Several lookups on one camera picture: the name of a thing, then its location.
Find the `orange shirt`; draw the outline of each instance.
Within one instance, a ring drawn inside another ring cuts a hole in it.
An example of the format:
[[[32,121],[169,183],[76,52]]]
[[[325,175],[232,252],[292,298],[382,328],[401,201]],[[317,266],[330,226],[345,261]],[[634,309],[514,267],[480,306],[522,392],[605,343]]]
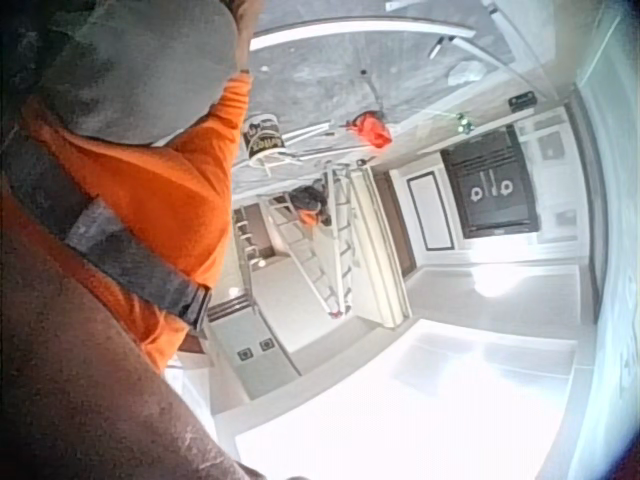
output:
[[[216,283],[231,230],[231,166],[251,78],[238,74],[205,118],[161,148],[117,145],[63,129],[35,100],[26,128],[91,196],[100,196],[147,248],[195,282]],[[18,229],[91,292],[161,371],[188,327],[88,265],[11,197],[3,182],[3,228]]]

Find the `sleeve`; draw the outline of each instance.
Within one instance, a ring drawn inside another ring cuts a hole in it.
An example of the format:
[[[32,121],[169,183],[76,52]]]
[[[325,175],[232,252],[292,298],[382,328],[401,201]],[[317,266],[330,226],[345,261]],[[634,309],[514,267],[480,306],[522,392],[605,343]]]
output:
[[[214,188],[220,187],[220,181],[230,183],[250,90],[251,76],[237,74],[229,80],[220,100],[207,115],[167,145],[179,152]]]

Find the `red bag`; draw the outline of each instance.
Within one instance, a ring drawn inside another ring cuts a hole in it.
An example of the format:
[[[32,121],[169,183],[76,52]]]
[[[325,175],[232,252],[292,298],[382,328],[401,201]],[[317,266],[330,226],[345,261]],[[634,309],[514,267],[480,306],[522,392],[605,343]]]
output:
[[[347,125],[347,130],[376,148],[384,148],[392,142],[391,132],[382,120],[381,112],[364,112]]]

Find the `gray strap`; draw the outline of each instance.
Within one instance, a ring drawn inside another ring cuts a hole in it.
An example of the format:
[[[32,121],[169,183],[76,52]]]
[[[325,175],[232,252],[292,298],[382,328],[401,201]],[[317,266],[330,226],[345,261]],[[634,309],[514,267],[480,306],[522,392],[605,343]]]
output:
[[[200,328],[211,292],[142,244],[100,198],[92,199],[40,144],[19,132],[3,171],[23,207],[121,287]]]

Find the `bucket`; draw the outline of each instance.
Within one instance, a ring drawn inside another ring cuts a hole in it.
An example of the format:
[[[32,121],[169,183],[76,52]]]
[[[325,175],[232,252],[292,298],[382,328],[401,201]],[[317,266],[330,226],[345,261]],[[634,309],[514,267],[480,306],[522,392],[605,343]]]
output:
[[[287,153],[275,115],[265,113],[249,117],[242,126],[242,138],[251,163]]]

